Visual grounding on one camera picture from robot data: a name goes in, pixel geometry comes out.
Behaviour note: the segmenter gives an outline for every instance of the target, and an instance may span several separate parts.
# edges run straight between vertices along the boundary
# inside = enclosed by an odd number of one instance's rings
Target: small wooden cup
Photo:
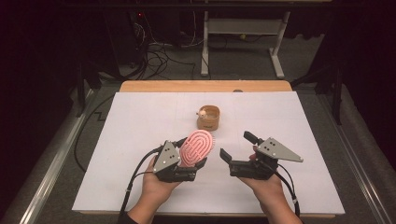
[[[204,105],[197,113],[198,129],[215,131],[219,127],[220,110],[215,105]]]

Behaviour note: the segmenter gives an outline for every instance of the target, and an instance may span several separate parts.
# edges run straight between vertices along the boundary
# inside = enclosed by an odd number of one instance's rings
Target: pink object
[[[214,146],[214,139],[210,132],[197,130],[192,132],[180,148],[180,167],[193,167],[198,161],[209,154]]]

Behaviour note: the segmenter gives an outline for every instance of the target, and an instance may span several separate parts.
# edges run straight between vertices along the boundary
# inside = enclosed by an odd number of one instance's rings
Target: hand
[[[256,154],[249,157],[256,159]],[[253,193],[260,202],[260,207],[271,224],[276,223],[302,223],[302,221],[291,211],[282,183],[276,175],[272,175],[268,180],[257,180],[253,178],[238,177],[242,182],[253,189]]]
[[[172,191],[180,182],[166,183],[152,173],[154,157],[149,162],[143,176],[143,188],[139,201],[128,212],[128,216],[139,224],[151,223],[157,209],[171,196]]]

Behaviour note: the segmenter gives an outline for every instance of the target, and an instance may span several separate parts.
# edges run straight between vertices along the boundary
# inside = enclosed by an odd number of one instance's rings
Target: table
[[[332,0],[277,0],[276,2],[331,2]],[[272,2],[268,0],[232,0],[231,2]],[[288,25],[290,12],[285,11],[283,18],[279,20],[242,20],[242,19],[210,19],[209,13],[206,11],[204,16],[204,46],[202,50],[201,75],[203,77],[209,74],[209,49],[207,40],[209,34],[236,34],[236,35],[276,35],[276,43],[273,48],[269,48],[269,54],[276,71],[276,77],[285,78],[277,56],[280,44]]]
[[[196,115],[192,114],[199,108],[197,106],[213,102],[217,102],[223,111],[220,117],[222,127],[219,126],[212,134],[216,137],[216,144],[224,147],[235,160],[247,160],[250,154],[250,151],[241,151],[235,146],[251,148],[239,131],[248,128],[247,131],[257,134],[259,130],[265,130],[265,134],[279,136],[281,139],[277,140],[293,146],[293,150],[305,158],[303,163],[287,162],[294,176],[297,197],[303,204],[302,216],[333,217],[345,213],[298,97],[291,91],[290,84],[282,80],[124,82],[107,116],[73,210],[88,214],[117,213],[130,175],[147,152],[139,148],[151,150],[167,140],[165,136],[170,136],[172,141],[179,140],[173,138],[184,134],[185,130],[194,129]],[[251,121],[239,122],[241,117],[238,115],[244,114],[246,116],[242,117]],[[164,119],[173,116],[177,119]],[[266,127],[262,127],[260,122],[263,118],[266,119]],[[218,153],[219,148],[214,148],[195,181],[180,185],[158,214],[263,216],[251,190],[228,175],[228,165],[221,161]],[[309,188],[305,188],[309,179],[316,181],[311,181]],[[141,179],[137,178],[127,209],[137,200],[140,190]]]

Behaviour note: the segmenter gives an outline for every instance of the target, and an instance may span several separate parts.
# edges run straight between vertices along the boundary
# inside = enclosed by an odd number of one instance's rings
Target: white paper
[[[178,186],[158,210],[165,214],[262,214],[250,188],[229,175],[219,157],[224,148],[233,160],[247,161],[249,131],[277,141],[304,158],[279,161],[290,172],[304,214],[344,214],[326,164],[296,92],[123,92],[117,93],[93,152],[73,210],[118,212],[136,165],[165,140],[178,141],[197,129],[199,108],[220,109],[219,128],[205,167],[193,182]],[[149,159],[142,165],[146,170]],[[141,192],[142,176],[134,181],[127,209]],[[284,186],[291,206],[290,194]]]

